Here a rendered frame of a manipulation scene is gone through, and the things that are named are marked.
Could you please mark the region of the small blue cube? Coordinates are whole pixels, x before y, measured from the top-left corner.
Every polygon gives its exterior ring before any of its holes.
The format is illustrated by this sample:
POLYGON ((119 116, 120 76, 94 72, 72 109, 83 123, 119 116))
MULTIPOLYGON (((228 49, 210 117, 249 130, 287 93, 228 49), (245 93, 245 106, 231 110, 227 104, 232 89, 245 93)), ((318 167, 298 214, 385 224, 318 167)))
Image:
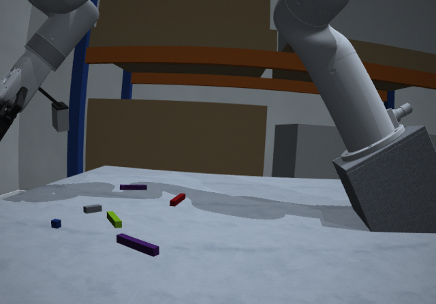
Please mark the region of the small blue cube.
POLYGON ((61 227, 61 220, 60 219, 53 219, 51 220, 51 226, 52 228, 60 228, 61 227))

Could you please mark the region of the lime green rod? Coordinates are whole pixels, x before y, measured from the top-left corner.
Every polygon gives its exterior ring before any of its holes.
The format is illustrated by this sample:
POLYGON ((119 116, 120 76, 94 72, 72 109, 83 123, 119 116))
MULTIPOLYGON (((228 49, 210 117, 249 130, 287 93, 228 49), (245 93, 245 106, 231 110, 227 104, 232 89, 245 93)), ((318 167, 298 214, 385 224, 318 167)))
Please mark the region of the lime green rod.
POLYGON ((122 228, 122 221, 113 211, 107 211, 107 218, 115 228, 122 228))

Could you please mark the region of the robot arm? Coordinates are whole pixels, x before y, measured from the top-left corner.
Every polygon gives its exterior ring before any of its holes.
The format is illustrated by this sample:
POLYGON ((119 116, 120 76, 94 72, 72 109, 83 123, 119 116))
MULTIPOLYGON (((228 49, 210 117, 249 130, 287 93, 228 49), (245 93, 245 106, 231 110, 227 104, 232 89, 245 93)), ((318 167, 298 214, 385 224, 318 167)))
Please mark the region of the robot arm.
MULTIPOLYGON (((97 22, 90 0, 28 0, 48 19, 27 42, 56 70, 97 22)), ((406 103, 385 108, 349 40, 329 23, 349 0, 278 0, 274 24, 293 48, 321 95, 347 148, 344 162, 390 144, 405 128, 399 121, 412 112, 406 103)))

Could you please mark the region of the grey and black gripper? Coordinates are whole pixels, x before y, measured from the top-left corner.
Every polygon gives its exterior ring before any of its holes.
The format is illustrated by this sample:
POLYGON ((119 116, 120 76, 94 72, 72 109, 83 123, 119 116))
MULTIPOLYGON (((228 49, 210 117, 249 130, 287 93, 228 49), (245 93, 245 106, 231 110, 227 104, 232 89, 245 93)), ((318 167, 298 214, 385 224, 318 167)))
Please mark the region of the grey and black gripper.
POLYGON ((0 141, 17 114, 31 101, 49 72, 56 72, 56 69, 31 47, 25 45, 25 48, 27 51, 0 82, 0 141))

